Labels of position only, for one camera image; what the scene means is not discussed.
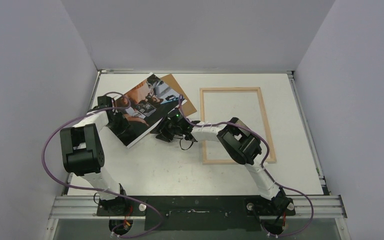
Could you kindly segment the printed colour photo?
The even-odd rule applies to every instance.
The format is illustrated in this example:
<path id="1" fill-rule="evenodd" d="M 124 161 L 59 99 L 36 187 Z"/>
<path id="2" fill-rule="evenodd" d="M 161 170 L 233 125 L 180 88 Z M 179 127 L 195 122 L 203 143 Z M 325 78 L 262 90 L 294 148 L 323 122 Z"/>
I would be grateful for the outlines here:
<path id="1" fill-rule="evenodd" d="M 162 78 L 150 73 L 124 96 L 115 99 L 115 106 L 129 123 L 128 129 L 118 138 L 127 147 L 132 147 L 179 105 L 180 93 Z"/>

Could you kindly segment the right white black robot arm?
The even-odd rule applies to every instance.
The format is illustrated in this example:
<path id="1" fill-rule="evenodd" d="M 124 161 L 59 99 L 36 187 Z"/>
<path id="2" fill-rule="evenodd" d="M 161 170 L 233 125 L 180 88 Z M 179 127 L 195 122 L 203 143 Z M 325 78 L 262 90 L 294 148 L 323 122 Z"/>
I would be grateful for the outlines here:
<path id="1" fill-rule="evenodd" d="M 182 115 L 179 108 L 175 108 L 151 130 L 151 133 L 156 139 L 167 143 L 176 137 L 193 143 L 220 143 L 230 158 L 243 165 L 249 172 L 258 194 L 263 198 L 262 207 L 266 213 L 274 215 L 295 209 L 293 201 L 266 170 L 265 161 L 270 153 L 268 143 L 256 136 L 239 118 L 233 117 L 230 121 L 215 124 L 199 120 L 190 121 Z M 262 144 L 267 146 L 265 153 Z"/>

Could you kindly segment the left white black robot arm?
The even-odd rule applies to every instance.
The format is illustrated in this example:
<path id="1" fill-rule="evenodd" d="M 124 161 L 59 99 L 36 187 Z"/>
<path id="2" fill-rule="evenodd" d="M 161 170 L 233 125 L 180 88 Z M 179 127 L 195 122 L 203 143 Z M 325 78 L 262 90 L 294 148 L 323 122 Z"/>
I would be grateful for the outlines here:
<path id="1" fill-rule="evenodd" d="M 122 140 L 131 125 L 108 95 L 97 98 L 97 106 L 80 122 L 60 130 L 62 162 L 68 173 L 86 180 L 99 194 L 98 206 L 114 215 L 124 215 L 131 203 L 126 191 L 105 169 L 105 153 L 99 133 L 108 128 Z"/>

